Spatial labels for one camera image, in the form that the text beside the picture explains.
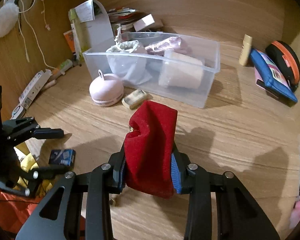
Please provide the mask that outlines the white round tape container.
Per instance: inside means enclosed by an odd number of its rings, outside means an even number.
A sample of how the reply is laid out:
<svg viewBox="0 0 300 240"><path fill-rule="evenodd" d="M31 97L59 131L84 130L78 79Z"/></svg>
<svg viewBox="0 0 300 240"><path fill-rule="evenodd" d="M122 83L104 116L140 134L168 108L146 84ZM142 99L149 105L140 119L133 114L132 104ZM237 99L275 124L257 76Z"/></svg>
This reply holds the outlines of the white round tape container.
<svg viewBox="0 0 300 240"><path fill-rule="evenodd" d="M198 89L204 76L204 62L173 50L167 50L164 57L172 61L165 61L162 65L159 85L162 87L183 87Z"/></svg>

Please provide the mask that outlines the small white cardboard box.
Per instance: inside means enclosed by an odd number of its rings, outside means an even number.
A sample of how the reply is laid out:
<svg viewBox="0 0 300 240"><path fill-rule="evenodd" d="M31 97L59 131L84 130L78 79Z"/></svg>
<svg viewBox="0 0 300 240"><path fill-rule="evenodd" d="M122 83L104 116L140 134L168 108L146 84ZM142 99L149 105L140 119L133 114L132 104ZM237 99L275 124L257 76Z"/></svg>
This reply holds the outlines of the small white cardboard box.
<svg viewBox="0 0 300 240"><path fill-rule="evenodd" d="M133 23L135 31L144 31L147 29L160 29L163 27L161 19L154 17L152 14L148 14L140 20Z"/></svg>

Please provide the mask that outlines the blue pencil pouch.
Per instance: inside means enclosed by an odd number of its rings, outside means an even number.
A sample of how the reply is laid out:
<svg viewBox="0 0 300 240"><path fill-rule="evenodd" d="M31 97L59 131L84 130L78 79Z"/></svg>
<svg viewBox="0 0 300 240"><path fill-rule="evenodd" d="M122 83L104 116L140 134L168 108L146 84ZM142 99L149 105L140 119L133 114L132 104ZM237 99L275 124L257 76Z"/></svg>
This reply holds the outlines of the blue pencil pouch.
<svg viewBox="0 0 300 240"><path fill-rule="evenodd" d="M277 65L262 51L251 49L250 59L255 67L256 84L276 98L297 103L297 97L290 89Z"/></svg>

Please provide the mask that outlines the white fluffy pompom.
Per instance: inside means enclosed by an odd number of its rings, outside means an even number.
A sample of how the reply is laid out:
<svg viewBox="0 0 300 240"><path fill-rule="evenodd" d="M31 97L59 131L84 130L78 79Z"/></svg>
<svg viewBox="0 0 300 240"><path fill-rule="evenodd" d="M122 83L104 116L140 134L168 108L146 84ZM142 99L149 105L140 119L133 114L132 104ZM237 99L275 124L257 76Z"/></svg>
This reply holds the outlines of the white fluffy pompom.
<svg viewBox="0 0 300 240"><path fill-rule="evenodd" d="M0 8L0 38L6 36L19 18L19 7L14 2L7 2Z"/></svg>

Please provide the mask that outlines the small clear bowl of trinkets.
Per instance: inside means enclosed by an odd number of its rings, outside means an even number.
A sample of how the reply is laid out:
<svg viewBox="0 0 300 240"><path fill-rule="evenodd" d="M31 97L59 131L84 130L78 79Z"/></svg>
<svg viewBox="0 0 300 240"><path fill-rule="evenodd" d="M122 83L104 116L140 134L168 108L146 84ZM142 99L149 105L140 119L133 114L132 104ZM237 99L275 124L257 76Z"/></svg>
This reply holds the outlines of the small clear bowl of trinkets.
<svg viewBox="0 0 300 240"><path fill-rule="evenodd" d="M137 40L139 41L144 47L161 41L161 33L157 33L157 32L131 32L128 35L128 40L129 41L134 41Z"/></svg>

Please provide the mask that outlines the white drawstring cloth pouch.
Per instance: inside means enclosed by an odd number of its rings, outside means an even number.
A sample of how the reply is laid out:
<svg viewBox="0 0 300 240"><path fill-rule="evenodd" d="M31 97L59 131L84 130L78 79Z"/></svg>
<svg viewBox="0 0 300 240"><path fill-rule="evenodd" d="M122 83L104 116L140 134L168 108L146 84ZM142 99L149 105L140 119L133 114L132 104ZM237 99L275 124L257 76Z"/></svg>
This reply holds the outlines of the white drawstring cloth pouch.
<svg viewBox="0 0 300 240"><path fill-rule="evenodd" d="M133 54L147 54L138 41L125 41L106 50L111 72L117 75L125 85L137 86L149 81L152 76L146 70L147 59Z"/></svg>

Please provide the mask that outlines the black orange round case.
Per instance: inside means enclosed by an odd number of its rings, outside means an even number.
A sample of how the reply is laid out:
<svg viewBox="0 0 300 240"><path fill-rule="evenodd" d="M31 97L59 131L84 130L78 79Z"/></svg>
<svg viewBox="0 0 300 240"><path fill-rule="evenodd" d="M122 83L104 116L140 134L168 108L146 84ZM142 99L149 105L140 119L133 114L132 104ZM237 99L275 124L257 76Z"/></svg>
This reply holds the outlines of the black orange round case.
<svg viewBox="0 0 300 240"><path fill-rule="evenodd" d="M266 47L266 54L276 64L293 92L300 82L300 61L294 50L283 41L273 41Z"/></svg>

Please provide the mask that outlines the orange booklet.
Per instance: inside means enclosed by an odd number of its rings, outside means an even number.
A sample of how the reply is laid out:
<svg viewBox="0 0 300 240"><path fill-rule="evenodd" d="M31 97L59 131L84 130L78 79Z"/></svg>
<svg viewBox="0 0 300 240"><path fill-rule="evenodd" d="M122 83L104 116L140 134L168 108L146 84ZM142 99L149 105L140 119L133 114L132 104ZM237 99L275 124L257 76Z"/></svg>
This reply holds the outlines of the orange booklet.
<svg viewBox="0 0 300 240"><path fill-rule="evenodd" d="M70 31L65 32L63 35L64 35L64 38L65 38L71 52L75 55L76 51L75 51L75 42L74 42L73 32L70 30Z"/></svg>

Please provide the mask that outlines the yellow-green spray bottle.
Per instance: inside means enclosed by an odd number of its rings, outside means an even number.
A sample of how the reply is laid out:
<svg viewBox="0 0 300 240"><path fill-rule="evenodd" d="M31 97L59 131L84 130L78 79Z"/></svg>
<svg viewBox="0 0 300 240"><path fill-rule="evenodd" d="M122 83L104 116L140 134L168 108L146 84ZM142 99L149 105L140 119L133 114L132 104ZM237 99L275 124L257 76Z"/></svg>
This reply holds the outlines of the yellow-green spray bottle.
<svg viewBox="0 0 300 240"><path fill-rule="evenodd" d="M69 10L68 17L69 17L72 33L74 36L76 57L79 61L82 61L83 52L87 50L87 45L85 42L83 29L81 27L81 22L74 8Z"/></svg>

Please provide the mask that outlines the white folded paper stand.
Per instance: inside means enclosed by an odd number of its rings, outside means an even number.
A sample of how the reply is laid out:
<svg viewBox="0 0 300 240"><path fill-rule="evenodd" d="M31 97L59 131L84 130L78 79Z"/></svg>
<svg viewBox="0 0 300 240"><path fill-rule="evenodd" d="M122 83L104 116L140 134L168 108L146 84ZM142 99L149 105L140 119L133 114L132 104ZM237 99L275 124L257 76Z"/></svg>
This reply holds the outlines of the white folded paper stand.
<svg viewBox="0 0 300 240"><path fill-rule="evenodd" d="M87 0L75 7L83 44L95 51L105 52L115 44L109 16L97 0Z"/></svg>

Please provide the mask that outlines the clear plastic storage bin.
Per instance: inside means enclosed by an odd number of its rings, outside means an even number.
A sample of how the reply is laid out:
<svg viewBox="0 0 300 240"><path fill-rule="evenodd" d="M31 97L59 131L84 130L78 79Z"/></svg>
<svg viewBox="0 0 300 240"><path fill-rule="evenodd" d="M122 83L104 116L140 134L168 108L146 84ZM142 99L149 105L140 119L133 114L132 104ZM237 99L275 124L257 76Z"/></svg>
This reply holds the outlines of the clear plastic storage bin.
<svg viewBox="0 0 300 240"><path fill-rule="evenodd" d="M128 35L130 33L131 32L123 33L118 41L114 40L114 45L129 41ZM204 66L202 66L204 70L204 76L202 78L200 87L198 89L188 89L174 86L167 88L160 86L158 81L162 65L165 61L175 62L175 60L165 58L164 55L151 55L148 53L143 55L133 54L133 56L145 57L147 59L146 70L149 72L149 74L151 74L152 78L146 83L142 83L137 86L124 85L127 87L139 88L149 93L177 100L194 107L203 108L209 95L215 74L220 71L219 43L201 37L163 32L157 33L161 33L161 41L169 37L179 36L182 39L181 47L173 51L194 57L204 62ZM107 60L106 51L100 52L90 48L83 53L83 57L92 79L98 77L99 70L101 70L103 74L113 74Z"/></svg>

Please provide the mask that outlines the green orange tube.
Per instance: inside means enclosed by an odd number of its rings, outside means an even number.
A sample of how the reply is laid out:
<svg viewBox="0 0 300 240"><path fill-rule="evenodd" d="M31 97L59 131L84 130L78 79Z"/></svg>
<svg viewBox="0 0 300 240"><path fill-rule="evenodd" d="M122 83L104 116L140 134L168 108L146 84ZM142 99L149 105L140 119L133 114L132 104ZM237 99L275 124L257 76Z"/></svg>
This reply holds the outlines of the green orange tube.
<svg viewBox="0 0 300 240"><path fill-rule="evenodd" d="M49 82L58 79L61 75L65 75L66 71L73 66L73 62L70 59L65 60L56 69L52 71Z"/></svg>

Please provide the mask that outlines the pink round compact fan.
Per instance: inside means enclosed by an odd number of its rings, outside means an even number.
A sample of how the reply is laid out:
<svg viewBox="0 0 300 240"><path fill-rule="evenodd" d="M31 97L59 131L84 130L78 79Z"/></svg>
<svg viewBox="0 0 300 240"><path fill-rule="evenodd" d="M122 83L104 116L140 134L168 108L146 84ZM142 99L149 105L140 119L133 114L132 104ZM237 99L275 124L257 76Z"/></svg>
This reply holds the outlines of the pink round compact fan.
<svg viewBox="0 0 300 240"><path fill-rule="evenodd" d="M103 74L98 71L90 86L89 93L93 102L101 107L109 107L119 102L124 94L122 80L115 74Z"/></svg>

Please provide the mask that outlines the red velvet pouch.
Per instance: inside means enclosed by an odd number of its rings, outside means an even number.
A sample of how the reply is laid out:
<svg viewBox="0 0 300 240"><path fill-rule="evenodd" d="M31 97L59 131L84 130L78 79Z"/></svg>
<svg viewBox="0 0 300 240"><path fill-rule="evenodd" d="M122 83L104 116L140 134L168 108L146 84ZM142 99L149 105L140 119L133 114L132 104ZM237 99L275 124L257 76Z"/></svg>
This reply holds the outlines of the red velvet pouch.
<svg viewBox="0 0 300 240"><path fill-rule="evenodd" d="M129 120L124 140L128 187L161 198L174 194L171 155L178 112L144 101Z"/></svg>

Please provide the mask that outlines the stack of books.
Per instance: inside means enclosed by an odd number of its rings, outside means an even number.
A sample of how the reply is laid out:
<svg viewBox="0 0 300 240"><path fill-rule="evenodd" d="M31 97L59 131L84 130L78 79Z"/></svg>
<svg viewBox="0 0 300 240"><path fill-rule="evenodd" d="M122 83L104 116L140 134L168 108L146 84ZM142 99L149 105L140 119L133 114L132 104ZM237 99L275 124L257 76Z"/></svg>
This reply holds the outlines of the stack of books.
<svg viewBox="0 0 300 240"><path fill-rule="evenodd" d="M122 31L134 31L133 23L144 16L144 12L129 7L114 8L107 11L114 30L121 27Z"/></svg>

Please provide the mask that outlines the cream lotion bottle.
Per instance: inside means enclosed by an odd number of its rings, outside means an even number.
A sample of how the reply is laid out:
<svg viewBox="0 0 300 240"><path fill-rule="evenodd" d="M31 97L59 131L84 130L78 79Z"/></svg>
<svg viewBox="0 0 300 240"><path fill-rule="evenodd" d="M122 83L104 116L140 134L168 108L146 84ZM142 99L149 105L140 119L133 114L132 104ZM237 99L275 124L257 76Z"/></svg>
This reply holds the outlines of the cream lotion bottle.
<svg viewBox="0 0 300 240"><path fill-rule="evenodd" d="M242 42L241 54L239 57L239 64L242 66L246 66L249 60L249 56L252 48L252 42L253 42L253 38L245 34Z"/></svg>

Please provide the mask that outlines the white hp box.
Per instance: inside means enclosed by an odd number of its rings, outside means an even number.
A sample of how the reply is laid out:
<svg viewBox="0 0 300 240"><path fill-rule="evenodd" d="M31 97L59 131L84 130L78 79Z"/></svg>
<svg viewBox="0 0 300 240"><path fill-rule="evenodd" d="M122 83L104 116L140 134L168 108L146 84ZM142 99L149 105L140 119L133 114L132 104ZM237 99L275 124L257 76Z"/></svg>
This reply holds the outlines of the white hp box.
<svg viewBox="0 0 300 240"><path fill-rule="evenodd" d="M33 103L36 96L47 83L51 74L51 70L41 70L32 78L30 83L26 86L24 91L19 96L19 103L12 111L11 120L20 119L23 117L27 109L30 107L31 103Z"/></svg>

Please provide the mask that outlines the pink striped bag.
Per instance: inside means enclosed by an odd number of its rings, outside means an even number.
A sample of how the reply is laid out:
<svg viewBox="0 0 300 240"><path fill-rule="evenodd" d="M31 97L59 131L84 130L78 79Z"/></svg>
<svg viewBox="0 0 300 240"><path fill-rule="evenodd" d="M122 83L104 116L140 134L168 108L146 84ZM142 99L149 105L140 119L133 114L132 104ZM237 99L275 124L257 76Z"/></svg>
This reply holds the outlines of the pink striped bag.
<svg viewBox="0 0 300 240"><path fill-rule="evenodd" d="M181 47L182 39L179 36L169 37L162 41L145 46L145 50L151 55L164 55L167 50L175 50Z"/></svg>

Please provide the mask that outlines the blue small box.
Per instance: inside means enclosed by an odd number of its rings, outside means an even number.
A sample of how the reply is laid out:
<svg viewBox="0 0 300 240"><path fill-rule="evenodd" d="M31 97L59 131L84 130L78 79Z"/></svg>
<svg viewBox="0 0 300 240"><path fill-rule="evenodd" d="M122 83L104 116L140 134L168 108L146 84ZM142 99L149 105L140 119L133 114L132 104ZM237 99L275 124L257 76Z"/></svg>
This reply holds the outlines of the blue small box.
<svg viewBox="0 0 300 240"><path fill-rule="evenodd" d="M73 149L52 150L49 157L50 165L73 167L76 151Z"/></svg>

